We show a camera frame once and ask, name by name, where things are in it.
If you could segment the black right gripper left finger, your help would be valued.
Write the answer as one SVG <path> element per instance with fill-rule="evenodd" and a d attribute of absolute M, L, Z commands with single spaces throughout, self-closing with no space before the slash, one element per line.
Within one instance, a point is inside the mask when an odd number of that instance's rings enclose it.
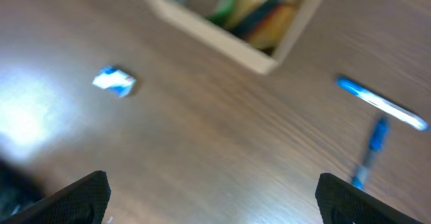
<path fill-rule="evenodd" d="M 106 172 L 95 171 L 36 202 L 5 205 L 2 223 L 101 223 L 110 200 Z"/>

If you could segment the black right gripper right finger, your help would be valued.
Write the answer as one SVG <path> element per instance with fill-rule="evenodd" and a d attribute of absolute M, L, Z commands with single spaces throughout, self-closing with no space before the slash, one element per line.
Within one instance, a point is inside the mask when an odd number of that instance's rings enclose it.
<path fill-rule="evenodd" d="M 324 224 L 418 222 L 330 173 L 320 175 L 315 198 Z"/>

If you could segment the yellow sticky note pad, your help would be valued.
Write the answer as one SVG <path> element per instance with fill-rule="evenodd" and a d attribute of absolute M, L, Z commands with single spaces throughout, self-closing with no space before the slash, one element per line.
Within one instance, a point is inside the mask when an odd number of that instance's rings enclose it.
<path fill-rule="evenodd" d="M 233 10 L 224 24 L 224 29 L 227 31 L 232 29 L 246 14 L 256 9 L 264 1 L 266 0 L 235 0 Z M 275 48 L 292 23 L 296 12 L 295 0 L 286 0 L 285 4 L 270 15 L 245 42 L 257 50 Z"/>

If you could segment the cardboard box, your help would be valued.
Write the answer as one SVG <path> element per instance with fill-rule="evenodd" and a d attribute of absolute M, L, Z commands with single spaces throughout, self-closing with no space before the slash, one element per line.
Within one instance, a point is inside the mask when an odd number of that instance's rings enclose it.
<path fill-rule="evenodd" d="M 257 50 L 173 0 L 144 0 L 156 17 L 258 74 L 268 74 L 288 57 L 323 0 L 300 0 L 298 12 L 271 55 Z"/>

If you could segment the black robot base bottom edge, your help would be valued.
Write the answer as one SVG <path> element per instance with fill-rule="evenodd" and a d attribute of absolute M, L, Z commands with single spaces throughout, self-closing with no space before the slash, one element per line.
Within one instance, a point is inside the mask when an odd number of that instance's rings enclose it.
<path fill-rule="evenodd" d="M 1 221 L 44 197 L 44 190 L 37 181 L 1 160 Z"/>

